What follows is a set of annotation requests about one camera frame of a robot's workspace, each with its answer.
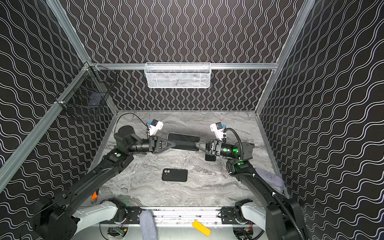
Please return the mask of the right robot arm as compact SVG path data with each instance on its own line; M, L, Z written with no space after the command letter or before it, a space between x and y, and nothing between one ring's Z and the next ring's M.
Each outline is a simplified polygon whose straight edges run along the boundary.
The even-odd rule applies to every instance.
M262 229L270 240L307 240L309 238L303 212L298 202L287 199L268 184L250 163L254 144L242 142L232 128L236 144L228 144L225 138L197 142L195 146L206 155L227 159L226 169L231 177L245 185L260 201L263 208L252 208L251 202L240 206L240 221L251 222Z

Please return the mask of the black phone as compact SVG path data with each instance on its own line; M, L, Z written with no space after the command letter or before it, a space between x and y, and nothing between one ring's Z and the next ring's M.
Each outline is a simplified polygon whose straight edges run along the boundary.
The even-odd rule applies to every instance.
M192 135L169 133L168 140L175 143L172 149L198 152L199 148L196 147L196 143L200 142L201 138Z

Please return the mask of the yellow tag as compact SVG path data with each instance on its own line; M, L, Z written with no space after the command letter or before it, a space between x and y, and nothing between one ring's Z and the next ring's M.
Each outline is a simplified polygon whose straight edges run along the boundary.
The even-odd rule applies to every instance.
M193 227L206 237L209 237L211 235L212 231L197 220L194 220Z

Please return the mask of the aluminium front rail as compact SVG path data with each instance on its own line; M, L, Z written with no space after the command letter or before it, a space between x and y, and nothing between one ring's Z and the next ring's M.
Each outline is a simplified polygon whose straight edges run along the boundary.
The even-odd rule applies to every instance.
M257 206L254 203L246 203L242 206ZM162 227L187 227L191 226L194 220L202 223L206 227L221 227L227 226L221 223L221 219L217 217L220 207L144 207L143 211L151 211L155 220L156 226ZM77 210L73 214L73 219L77 221L77 232L84 230L90 226L101 223L102 221L110 220L117 213L118 207L112 202L105 202L101 205ZM257 227L265 230L267 226L267 212L265 223L255 224Z

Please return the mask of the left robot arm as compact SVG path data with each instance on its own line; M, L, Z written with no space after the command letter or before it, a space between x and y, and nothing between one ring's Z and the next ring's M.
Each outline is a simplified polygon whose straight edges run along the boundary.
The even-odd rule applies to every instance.
M176 145L158 136L141 139L132 126L121 127L114 138L117 145L93 170L50 200L41 199L36 203L36 212L29 223L44 240L70 240L82 229L104 221L125 223L128 220L126 205L118 200L110 199L99 208L90 208L90 214L77 214L77 209L87 197L127 168L134 154L159 154Z

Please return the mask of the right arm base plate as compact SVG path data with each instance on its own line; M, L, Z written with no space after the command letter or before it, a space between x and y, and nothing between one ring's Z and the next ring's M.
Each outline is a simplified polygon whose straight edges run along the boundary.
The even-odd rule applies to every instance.
M223 225L264 224L266 211L258 206L223 207L217 217Z

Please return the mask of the black phone case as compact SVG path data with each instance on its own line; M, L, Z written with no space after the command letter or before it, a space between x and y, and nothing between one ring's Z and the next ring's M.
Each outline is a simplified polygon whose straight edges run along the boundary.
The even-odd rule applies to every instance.
M182 182L188 179L188 170L185 169L164 169L162 173L162 181L165 182Z

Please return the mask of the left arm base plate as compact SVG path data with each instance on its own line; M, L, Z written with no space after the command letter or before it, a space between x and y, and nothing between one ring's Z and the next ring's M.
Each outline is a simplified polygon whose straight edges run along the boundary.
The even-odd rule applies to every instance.
M142 211L143 210L140 207L118 207L117 213L113 216L113 218L102 221L101 224L139 224L139 217Z

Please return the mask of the light blue phone case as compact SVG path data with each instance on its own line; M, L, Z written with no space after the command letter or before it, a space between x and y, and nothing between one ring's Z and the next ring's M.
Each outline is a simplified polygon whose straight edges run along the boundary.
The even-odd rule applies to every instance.
M217 157L215 155L205 154L205 161L207 162L215 162Z

